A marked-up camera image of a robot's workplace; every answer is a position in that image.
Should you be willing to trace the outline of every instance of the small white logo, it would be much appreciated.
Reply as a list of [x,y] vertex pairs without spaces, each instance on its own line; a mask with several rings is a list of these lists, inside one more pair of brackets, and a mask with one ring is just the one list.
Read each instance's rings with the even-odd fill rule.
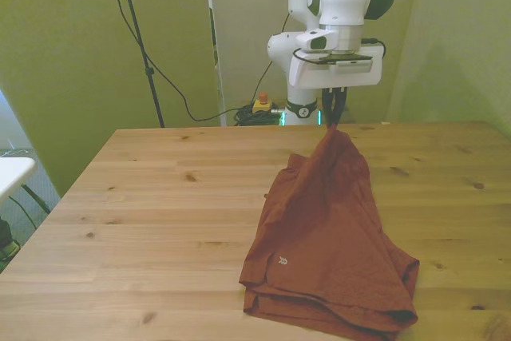
[[298,111],[298,115],[300,115],[300,117],[307,117],[309,116],[309,108],[301,108],[300,111]]

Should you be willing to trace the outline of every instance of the yellow-green wall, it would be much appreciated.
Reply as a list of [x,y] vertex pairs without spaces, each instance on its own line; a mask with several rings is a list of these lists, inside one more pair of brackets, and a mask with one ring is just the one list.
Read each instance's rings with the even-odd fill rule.
[[[402,43],[413,0],[395,0],[380,20],[367,22],[364,36],[383,40],[388,48],[383,79],[375,87],[351,89],[348,107],[358,122],[381,121],[386,116]],[[266,68],[267,42],[278,34],[287,15],[287,0],[213,0],[222,86],[227,108],[250,100],[257,81]],[[287,30],[303,30],[290,20]],[[260,90],[273,99],[286,98],[286,79],[274,65]]]
[[[196,115],[217,113],[208,0],[133,1],[155,62]],[[158,126],[115,0],[0,0],[0,87],[61,194],[115,129]],[[193,125],[160,77],[156,87],[167,126]]]
[[510,26],[510,0],[415,0],[389,119],[511,134]]

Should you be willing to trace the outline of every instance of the tabletop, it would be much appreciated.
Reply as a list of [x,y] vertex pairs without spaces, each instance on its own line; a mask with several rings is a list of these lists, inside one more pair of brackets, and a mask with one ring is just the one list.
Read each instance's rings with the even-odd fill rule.
[[34,159],[0,157],[0,204],[35,172]]
[[[421,260],[406,341],[504,341],[511,143],[485,124],[343,125],[387,235]],[[324,127],[115,132],[0,275],[2,341],[323,341],[246,316],[238,284],[277,172]]]

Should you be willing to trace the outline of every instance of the red cloth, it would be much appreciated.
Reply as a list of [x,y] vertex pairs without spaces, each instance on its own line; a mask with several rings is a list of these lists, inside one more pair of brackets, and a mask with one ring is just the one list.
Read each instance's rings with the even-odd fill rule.
[[248,314],[359,341],[418,320],[419,262],[383,233],[366,160],[336,127],[309,159],[290,157],[255,237],[240,277]]

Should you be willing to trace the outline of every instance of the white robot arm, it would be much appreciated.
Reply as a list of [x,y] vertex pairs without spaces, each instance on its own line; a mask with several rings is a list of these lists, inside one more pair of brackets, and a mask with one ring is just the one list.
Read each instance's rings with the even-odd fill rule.
[[288,0],[289,14],[307,31],[276,35],[268,44],[271,59],[287,75],[288,124],[317,122],[317,89],[380,82],[384,49],[362,45],[363,25],[365,19],[383,16],[393,1]]

